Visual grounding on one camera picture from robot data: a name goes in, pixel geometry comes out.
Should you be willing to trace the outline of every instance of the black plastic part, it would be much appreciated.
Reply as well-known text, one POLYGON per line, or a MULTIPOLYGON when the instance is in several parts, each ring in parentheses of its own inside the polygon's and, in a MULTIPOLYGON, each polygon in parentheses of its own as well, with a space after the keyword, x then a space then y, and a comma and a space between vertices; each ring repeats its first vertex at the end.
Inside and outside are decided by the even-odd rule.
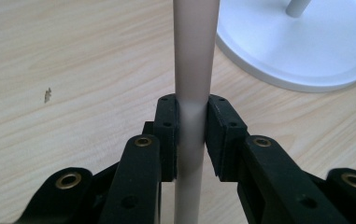
POLYGON ((99 223, 159 223, 160 143, 153 135, 131 138, 122 154, 99 223))
POLYGON ((241 201, 246 203, 244 208, 256 210, 256 213, 245 210, 251 223, 348 223, 273 139, 247 137, 240 157, 246 164, 238 186, 240 197, 258 197, 241 201), (254 181, 255 186, 249 185, 248 179, 254 181), (257 190, 251 188, 261 193, 247 194, 257 190), (257 201, 264 201, 263 208, 257 203, 251 204, 257 201))
POLYGON ((15 223, 87 223, 93 204, 89 191, 92 176, 90 171, 82 168, 66 168, 50 176, 15 223), (74 181, 78 181, 74 187, 64 188, 73 186, 74 181))
POLYGON ((87 223, 98 223, 102 209, 105 205, 108 190, 110 189, 118 167, 119 163, 117 162, 93 176, 92 193, 95 200, 93 202, 90 219, 87 223))
POLYGON ((356 223, 356 170, 348 168, 331 170, 323 189, 335 207, 351 223, 356 223))
POLYGON ((177 176, 178 104, 175 94, 158 100, 153 134, 160 140, 162 181, 171 182, 177 176))
POLYGON ((210 95, 207 104, 206 147, 220 181, 238 180, 237 142, 247 136, 248 126, 230 103, 220 96, 210 95))

